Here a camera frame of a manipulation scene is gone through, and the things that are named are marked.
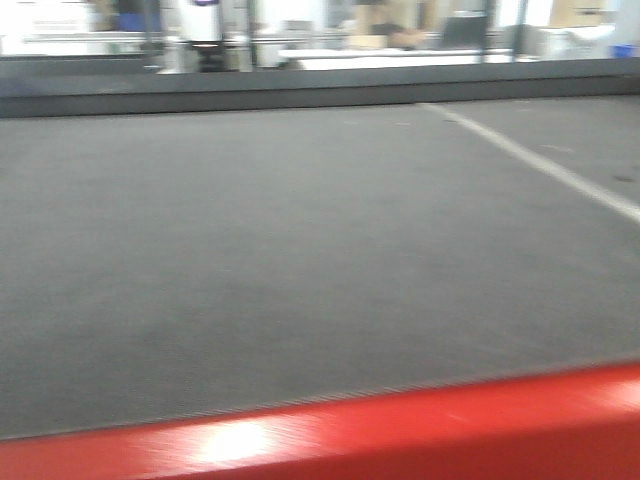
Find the white machine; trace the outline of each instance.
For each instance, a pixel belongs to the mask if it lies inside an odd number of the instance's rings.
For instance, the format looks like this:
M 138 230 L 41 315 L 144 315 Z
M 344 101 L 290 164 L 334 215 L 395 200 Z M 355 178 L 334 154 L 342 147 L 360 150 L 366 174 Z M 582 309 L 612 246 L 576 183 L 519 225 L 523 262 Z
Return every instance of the white machine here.
M 200 56 L 200 70 L 224 68 L 222 7 L 220 0 L 174 0 L 180 17 L 181 37 Z

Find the gray mat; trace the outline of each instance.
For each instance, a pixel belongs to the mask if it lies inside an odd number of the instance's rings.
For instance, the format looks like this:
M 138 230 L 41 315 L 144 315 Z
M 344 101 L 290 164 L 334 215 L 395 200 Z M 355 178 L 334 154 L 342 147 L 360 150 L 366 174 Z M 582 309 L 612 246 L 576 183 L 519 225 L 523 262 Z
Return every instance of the gray mat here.
M 640 352 L 637 226 L 417 106 L 0 145 L 5 438 Z

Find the red edge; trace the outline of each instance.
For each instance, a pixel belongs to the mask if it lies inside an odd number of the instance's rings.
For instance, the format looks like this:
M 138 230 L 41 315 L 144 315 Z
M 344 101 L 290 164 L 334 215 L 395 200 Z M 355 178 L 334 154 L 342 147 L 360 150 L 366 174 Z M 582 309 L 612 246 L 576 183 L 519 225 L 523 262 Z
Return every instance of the red edge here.
M 0 443 L 2 480 L 640 478 L 640 364 Z

